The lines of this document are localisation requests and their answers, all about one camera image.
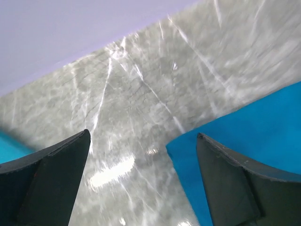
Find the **lavender wall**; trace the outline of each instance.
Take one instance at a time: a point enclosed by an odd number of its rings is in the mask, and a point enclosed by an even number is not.
[[[196,0],[0,0],[0,96]]]

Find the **blue mat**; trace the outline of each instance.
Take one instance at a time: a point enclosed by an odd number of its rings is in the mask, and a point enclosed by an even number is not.
[[[212,226],[196,153],[200,132],[264,164],[301,174],[301,82],[183,134],[166,145],[201,226]]]
[[[31,153],[33,153],[32,150],[0,131],[0,164]]]

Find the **marble floor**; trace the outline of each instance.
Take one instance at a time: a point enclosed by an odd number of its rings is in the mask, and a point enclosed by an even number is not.
[[[71,226],[198,226],[165,144],[301,80],[301,2],[204,0],[0,98],[34,150],[87,128]]]

